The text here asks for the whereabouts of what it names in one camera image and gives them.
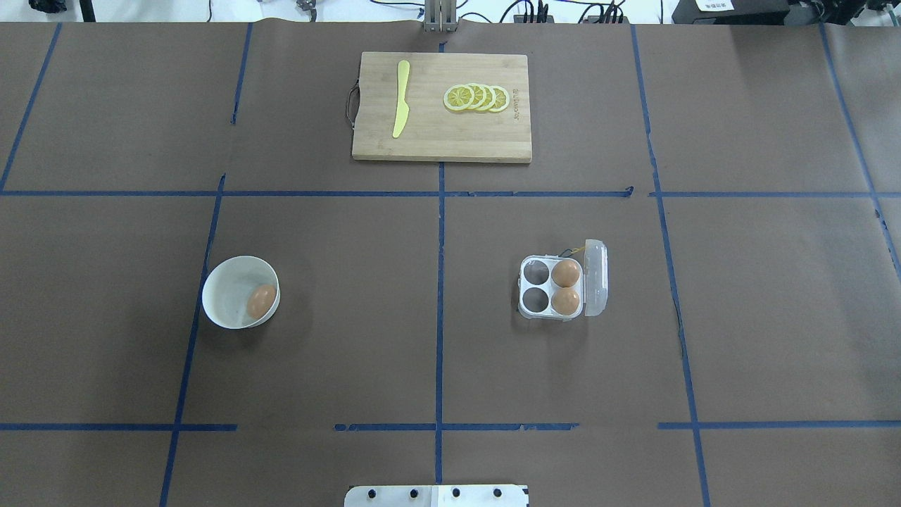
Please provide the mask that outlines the white round bowl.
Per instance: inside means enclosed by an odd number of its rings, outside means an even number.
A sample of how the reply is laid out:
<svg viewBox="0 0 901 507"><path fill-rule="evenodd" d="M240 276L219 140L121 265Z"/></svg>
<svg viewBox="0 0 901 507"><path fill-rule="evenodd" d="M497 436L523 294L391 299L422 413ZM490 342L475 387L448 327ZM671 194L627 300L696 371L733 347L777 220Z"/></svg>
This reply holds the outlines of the white round bowl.
<svg viewBox="0 0 901 507"><path fill-rule="evenodd" d="M270 311L260 320L247 314L246 303L251 292L262 284L273 284L277 298ZM279 276L266 261L256 256L236 256L219 264L209 274L201 295L207 318L224 330L247 330L270 320L281 299Z"/></svg>

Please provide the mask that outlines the yellow plastic knife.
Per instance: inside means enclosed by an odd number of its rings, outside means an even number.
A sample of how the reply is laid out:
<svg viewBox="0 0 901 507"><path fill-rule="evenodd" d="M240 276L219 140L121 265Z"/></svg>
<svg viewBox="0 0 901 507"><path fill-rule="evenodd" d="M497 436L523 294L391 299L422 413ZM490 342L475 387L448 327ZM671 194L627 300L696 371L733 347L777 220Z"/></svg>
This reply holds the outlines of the yellow plastic knife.
<svg viewBox="0 0 901 507"><path fill-rule="evenodd" d="M403 134L406 124L408 124L408 116L410 107L406 102L406 93L408 93L408 83L410 77L411 65L408 60L402 60L397 63L396 68L396 112L393 119L392 137L397 139Z"/></svg>

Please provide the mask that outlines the wooden cutting board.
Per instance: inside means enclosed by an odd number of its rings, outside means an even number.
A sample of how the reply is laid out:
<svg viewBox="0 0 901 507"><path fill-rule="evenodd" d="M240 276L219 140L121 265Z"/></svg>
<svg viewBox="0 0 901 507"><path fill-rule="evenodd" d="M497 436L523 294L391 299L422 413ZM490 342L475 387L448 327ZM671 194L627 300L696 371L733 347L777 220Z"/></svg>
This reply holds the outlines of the wooden cutting board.
<svg viewBox="0 0 901 507"><path fill-rule="evenodd" d="M397 63L411 65L408 124L392 137ZM450 111L447 89L477 83L508 91L505 111ZM358 161L509 163L532 161L530 74L522 54L413 54L366 51L358 69L352 157Z"/></svg>

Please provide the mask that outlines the aluminium frame post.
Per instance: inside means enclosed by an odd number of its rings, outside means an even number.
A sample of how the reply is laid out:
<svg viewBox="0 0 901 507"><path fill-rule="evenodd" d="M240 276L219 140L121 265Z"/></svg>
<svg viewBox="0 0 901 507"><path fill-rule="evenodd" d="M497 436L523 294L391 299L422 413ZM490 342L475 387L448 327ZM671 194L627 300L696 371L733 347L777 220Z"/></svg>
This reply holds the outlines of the aluminium frame post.
<svg viewBox="0 0 901 507"><path fill-rule="evenodd" d="M425 0L422 26L425 32L456 32L459 27L456 0Z"/></svg>

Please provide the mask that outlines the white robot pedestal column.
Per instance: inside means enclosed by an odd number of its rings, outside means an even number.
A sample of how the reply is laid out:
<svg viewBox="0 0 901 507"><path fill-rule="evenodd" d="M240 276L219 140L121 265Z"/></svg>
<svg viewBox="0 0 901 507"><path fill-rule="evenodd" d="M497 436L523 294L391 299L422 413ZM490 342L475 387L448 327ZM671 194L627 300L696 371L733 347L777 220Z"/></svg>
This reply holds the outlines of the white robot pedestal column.
<svg viewBox="0 0 901 507"><path fill-rule="evenodd" d="M529 506L517 484L363 485L348 489L344 506Z"/></svg>

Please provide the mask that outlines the clear plastic egg box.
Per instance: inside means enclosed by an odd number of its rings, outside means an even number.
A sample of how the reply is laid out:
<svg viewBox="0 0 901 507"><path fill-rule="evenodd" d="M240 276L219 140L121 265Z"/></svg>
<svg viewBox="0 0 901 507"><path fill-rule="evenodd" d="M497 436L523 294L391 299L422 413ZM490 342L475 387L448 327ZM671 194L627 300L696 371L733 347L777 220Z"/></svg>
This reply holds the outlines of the clear plastic egg box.
<svg viewBox="0 0 901 507"><path fill-rule="evenodd" d="M527 256L519 266L516 305L527 320L596 317L609 293L609 251L599 239L586 239L559 256Z"/></svg>

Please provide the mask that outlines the black computer box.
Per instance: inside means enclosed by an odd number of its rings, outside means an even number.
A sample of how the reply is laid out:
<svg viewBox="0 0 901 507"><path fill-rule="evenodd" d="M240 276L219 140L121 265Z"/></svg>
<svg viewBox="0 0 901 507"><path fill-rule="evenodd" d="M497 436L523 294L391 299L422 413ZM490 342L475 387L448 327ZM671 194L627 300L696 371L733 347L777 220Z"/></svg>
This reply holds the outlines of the black computer box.
<svg viewBox="0 0 901 507"><path fill-rule="evenodd" d="M782 25L788 1L679 1L674 25Z"/></svg>

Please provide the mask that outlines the brown egg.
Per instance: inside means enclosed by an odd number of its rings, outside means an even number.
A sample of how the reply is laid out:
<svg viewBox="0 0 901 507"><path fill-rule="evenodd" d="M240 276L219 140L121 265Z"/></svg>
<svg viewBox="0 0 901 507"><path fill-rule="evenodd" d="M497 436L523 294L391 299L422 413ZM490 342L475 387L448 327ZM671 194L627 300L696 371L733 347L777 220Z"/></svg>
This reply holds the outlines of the brown egg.
<svg viewBox="0 0 901 507"><path fill-rule="evenodd" d="M262 284L251 292L246 303L247 314L252 320L260 320L275 304L277 288L273 284Z"/></svg>
<svg viewBox="0 0 901 507"><path fill-rule="evenodd" d="M581 266L572 258L563 258L551 270L551 279L560 288L570 288L579 282Z"/></svg>
<svg viewBox="0 0 901 507"><path fill-rule="evenodd" d="M577 315L581 308L581 296L573 287L559 289L551 298L551 308L565 317Z"/></svg>

